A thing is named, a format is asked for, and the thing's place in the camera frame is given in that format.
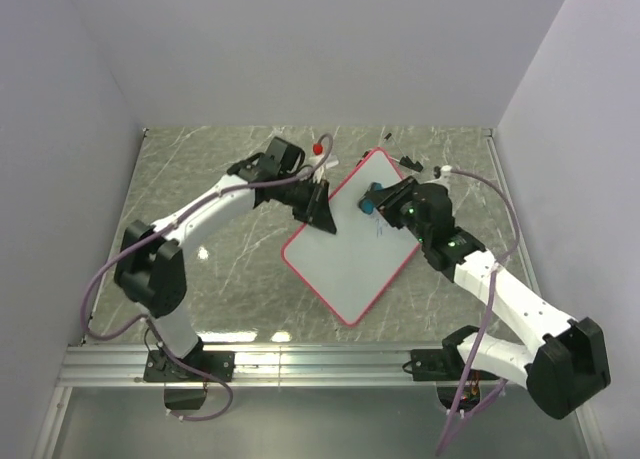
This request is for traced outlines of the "blue whiteboard eraser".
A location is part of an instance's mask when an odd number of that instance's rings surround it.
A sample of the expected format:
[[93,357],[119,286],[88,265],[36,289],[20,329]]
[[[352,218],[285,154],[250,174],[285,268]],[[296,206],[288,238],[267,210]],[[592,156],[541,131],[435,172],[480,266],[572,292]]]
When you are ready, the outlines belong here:
[[366,215],[371,215],[376,210],[376,203],[374,201],[375,194],[382,190],[383,186],[378,182],[372,182],[365,193],[357,202],[357,206],[361,212]]

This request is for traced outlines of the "red framed whiteboard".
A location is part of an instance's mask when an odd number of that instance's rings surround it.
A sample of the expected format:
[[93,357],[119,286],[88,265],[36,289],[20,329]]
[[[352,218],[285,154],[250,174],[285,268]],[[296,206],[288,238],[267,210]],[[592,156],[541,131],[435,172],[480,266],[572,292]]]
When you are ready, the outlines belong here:
[[337,232],[303,225],[281,249],[285,264],[348,326],[361,320],[419,250],[410,232],[357,206],[371,183],[389,187],[403,178],[386,150],[372,149],[329,194]]

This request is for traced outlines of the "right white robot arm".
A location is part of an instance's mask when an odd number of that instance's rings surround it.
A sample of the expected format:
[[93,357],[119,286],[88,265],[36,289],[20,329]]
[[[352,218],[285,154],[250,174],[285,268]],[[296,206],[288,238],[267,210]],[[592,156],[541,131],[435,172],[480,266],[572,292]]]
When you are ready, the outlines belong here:
[[590,318],[577,320],[550,305],[459,227],[443,179],[420,183],[407,177],[389,187],[373,183],[359,207],[410,232],[434,270],[490,306],[520,340],[514,344],[465,326],[443,339],[439,360],[411,354],[412,363],[421,366],[414,378],[431,371],[455,380],[474,369],[482,371],[525,388],[554,419],[566,417],[610,385],[601,327]]

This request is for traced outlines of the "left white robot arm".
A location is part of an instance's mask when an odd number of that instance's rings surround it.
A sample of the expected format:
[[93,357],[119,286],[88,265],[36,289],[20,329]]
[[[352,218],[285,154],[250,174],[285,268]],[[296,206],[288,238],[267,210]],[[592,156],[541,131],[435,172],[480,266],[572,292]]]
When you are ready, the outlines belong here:
[[289,207],[301,223],[336,234],[325,177],[332,149],[329,133],[314,143],[312,157],[275,137],[265,151],[233,163],[214,186],[177,212],[126,228],[114,281],[145,315],[168,357],[167,369],[178,380],[213,371],[183,303],[186,260],[208,237],[269,201]]

